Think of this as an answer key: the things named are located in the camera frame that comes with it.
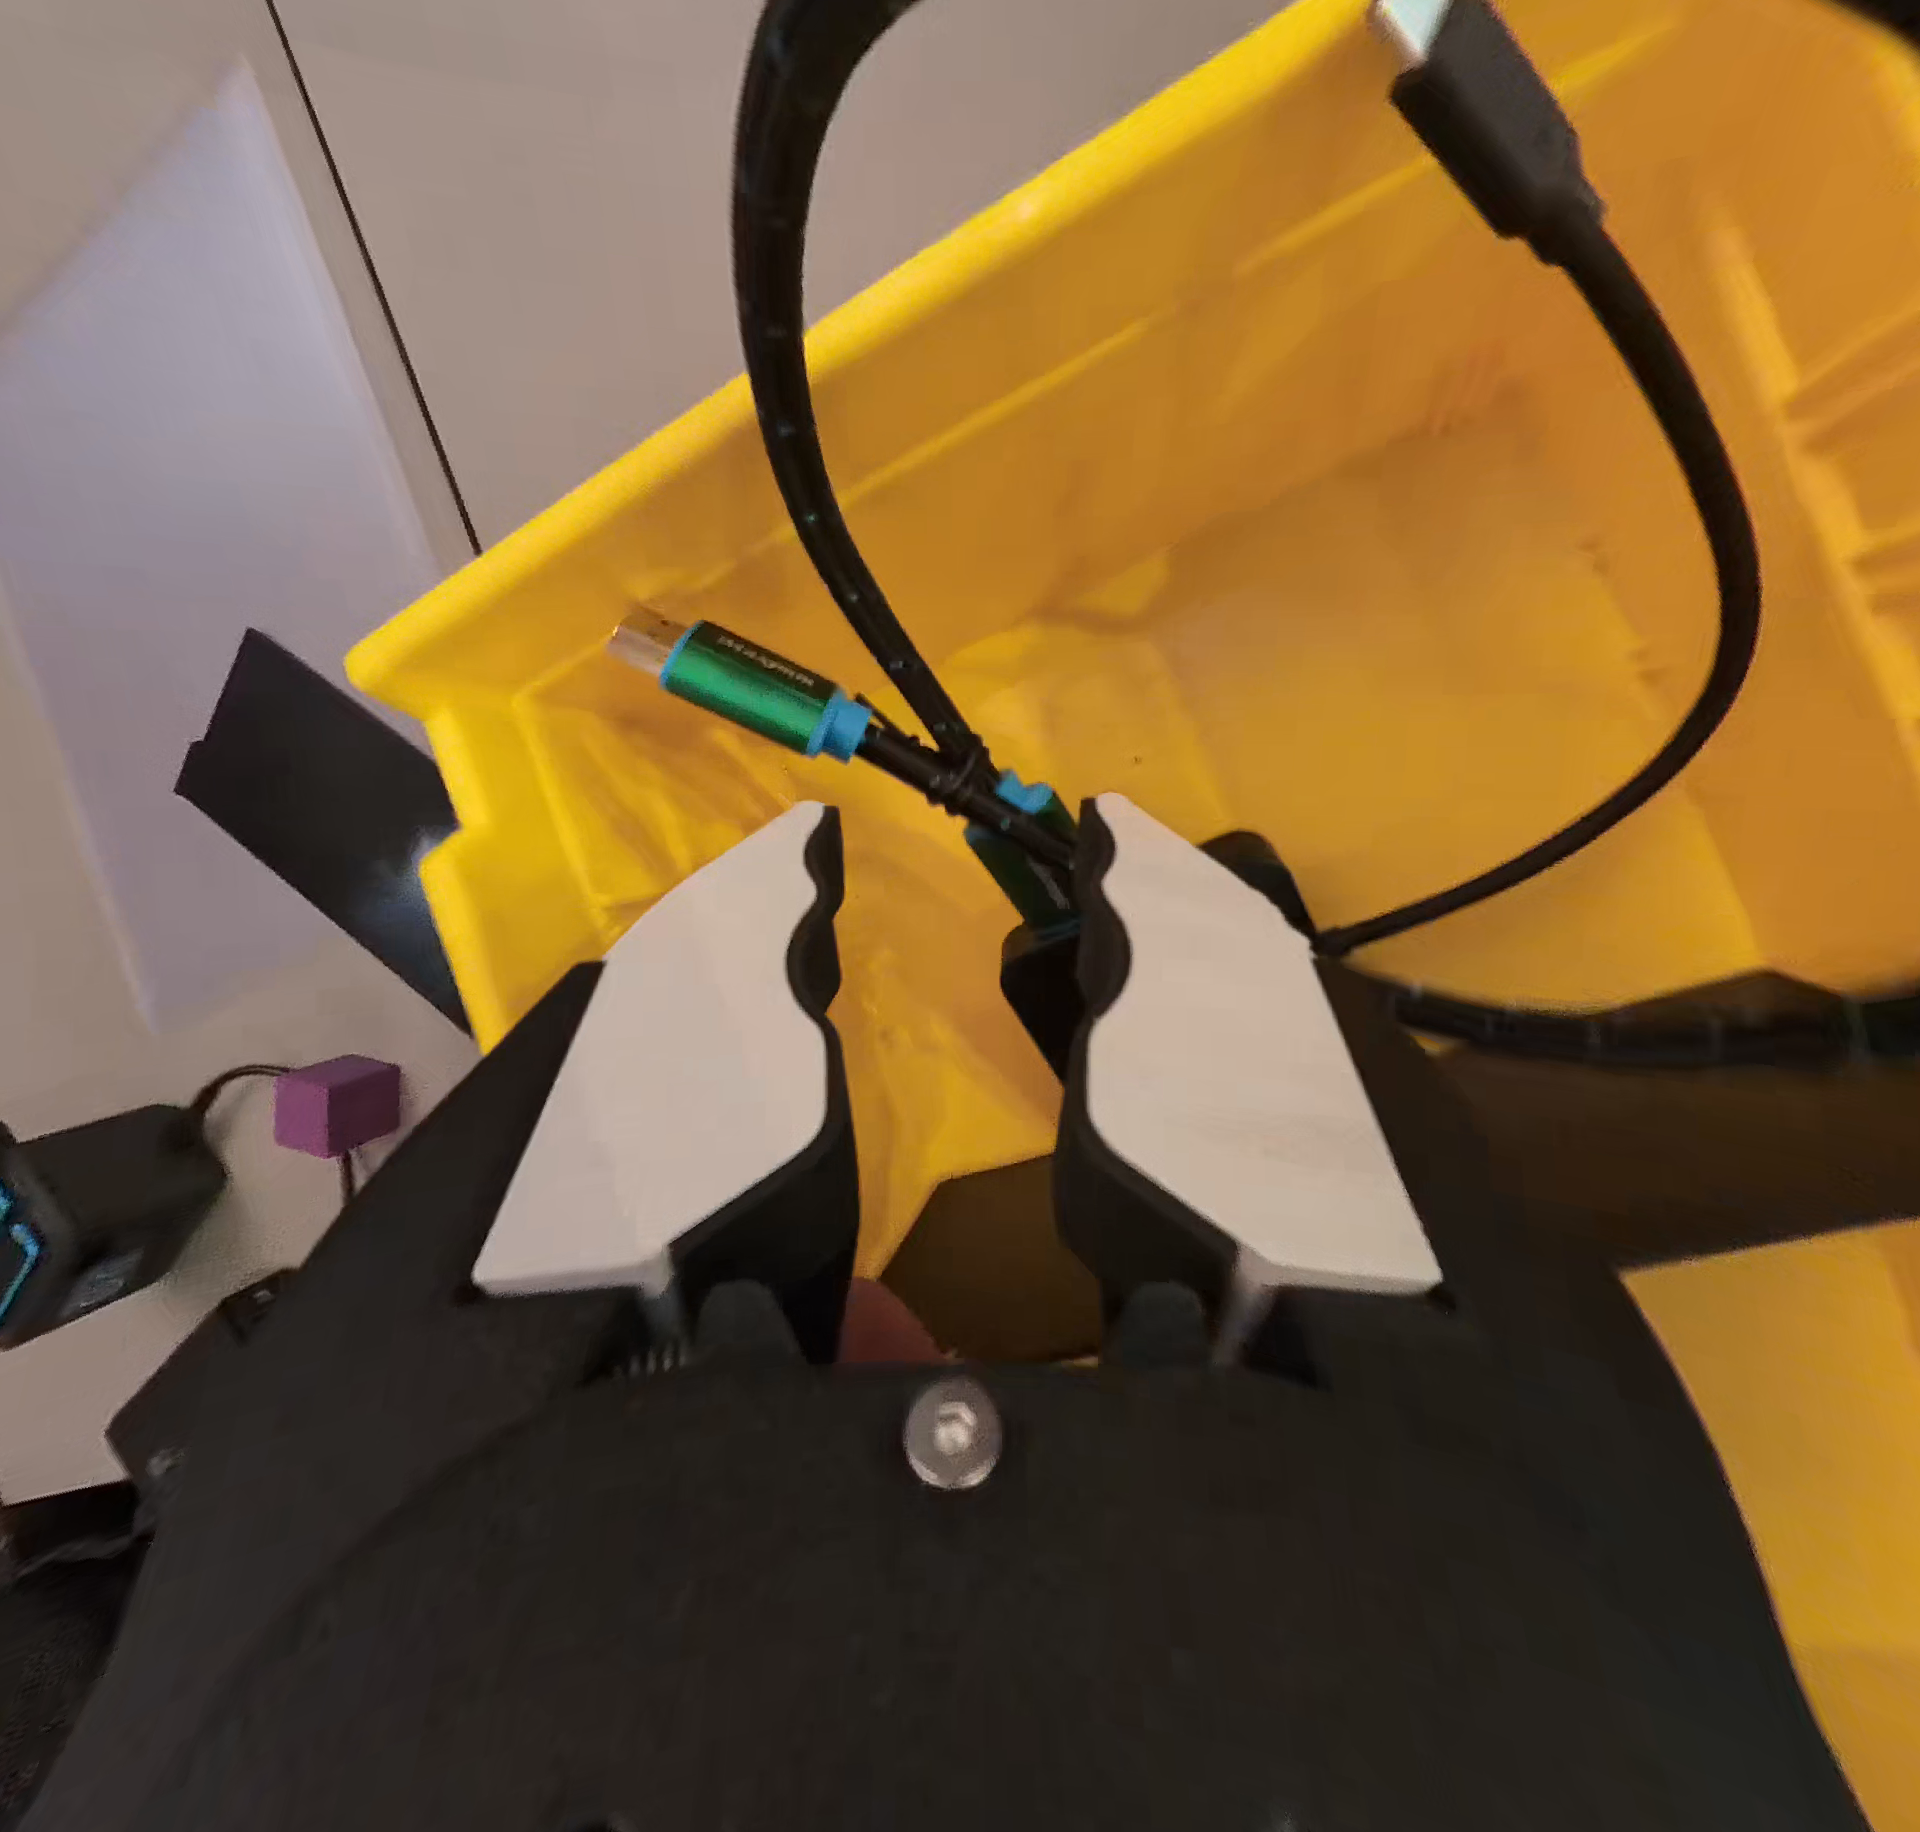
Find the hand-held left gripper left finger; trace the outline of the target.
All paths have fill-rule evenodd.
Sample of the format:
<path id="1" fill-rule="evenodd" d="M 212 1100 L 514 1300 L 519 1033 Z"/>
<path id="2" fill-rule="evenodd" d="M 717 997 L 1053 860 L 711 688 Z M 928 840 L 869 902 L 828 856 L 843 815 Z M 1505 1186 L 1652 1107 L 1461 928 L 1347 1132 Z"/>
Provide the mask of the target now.
<path id="1" fill-rule="evenodd" d="M 840 1353 L 859 1170 L 840 1036 L 835 808 L 803 801 L 655 902 L 585 1013 L 471 1267 L 492 1298 L 625 1293 L 655 1332 L 719 1288 Z"/>

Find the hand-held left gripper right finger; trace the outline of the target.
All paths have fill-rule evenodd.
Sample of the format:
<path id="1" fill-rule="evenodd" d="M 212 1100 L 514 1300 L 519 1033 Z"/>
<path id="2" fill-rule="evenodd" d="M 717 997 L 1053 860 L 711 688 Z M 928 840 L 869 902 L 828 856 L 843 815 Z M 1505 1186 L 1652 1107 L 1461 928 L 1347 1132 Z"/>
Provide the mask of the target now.
<path id="1" fill-rule="evenodd" d="M 1083 808 L 1083 1021 L 1059 1234 L 1107 1337 L 1148 1295 L 1237 1365 L 1295 1295 L 1430 1300 L 1439 1269 L 1308 932 L 1120 794 Z"/>

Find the yellow plastic bin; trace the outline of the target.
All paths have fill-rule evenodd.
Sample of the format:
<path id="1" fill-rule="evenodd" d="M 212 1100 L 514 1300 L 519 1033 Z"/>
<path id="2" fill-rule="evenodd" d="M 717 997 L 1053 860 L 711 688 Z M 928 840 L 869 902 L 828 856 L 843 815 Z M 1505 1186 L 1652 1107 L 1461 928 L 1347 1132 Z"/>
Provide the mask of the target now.
<path id="1" fill-rule="evenodd" d="M 1267 837 L 1332 925 L 1505 860 L 1704 684 L 1683 477 L 1571 288 L 1301 0 L 808 339 L 908 630 L 1022 775 Z M 1673 789 L 1357 957 L 1523 1192 L 1632 1267 L 1874 1829 L 1915 1829 L 1915 0 L 1495 0 L 1568 104 L 1757 527 L 1763 623 Z M 482 1052 L 693 869 L 838 804 L 866 1217 L 1044 1144 L 1010 906 L 950 822 L 678 709 L 605 642 L 711 618 L 877 688 L 742 380 L 350 655 L 455 810 L 424 890 Z"/>

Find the purple block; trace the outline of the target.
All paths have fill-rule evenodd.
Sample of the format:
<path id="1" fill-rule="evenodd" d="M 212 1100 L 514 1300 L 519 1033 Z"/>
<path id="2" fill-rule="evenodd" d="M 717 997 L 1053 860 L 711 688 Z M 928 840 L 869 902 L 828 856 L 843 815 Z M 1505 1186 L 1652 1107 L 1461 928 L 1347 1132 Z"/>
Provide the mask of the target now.
<path id="1" fill-rule="evenodd" d="M 341 1160 L 394 1138 L 401 1126 L 402 1072 L 390 1060 L 343 1054 L 273 1083 L 273 1138 L 283 1150 Z"/>

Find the black flat panel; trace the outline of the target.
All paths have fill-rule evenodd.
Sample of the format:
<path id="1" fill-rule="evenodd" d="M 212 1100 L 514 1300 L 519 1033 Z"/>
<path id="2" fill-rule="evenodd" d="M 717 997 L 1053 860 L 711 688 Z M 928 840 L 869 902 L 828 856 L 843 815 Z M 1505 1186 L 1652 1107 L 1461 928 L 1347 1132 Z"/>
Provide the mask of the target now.
<path id="1" fill-rule="evenodd" d="M 455 1028 L 422 865 L 456 829 L 431 756 L 284 646 L 242 634 L 175 794 Z"/>

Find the black device with blue light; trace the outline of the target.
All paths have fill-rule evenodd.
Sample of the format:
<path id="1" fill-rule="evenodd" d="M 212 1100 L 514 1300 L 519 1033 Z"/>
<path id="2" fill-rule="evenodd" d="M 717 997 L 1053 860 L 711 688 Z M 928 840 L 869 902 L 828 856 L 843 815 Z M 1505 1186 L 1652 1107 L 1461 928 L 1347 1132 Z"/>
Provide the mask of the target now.
<path id="1" fill-rule="evenodd" d="M 2 1132 L 2 1345 L 86 1318 L 173 1269 L 227 1186 L 188 1108 L 148 1103 L 21 1141 Z"/>

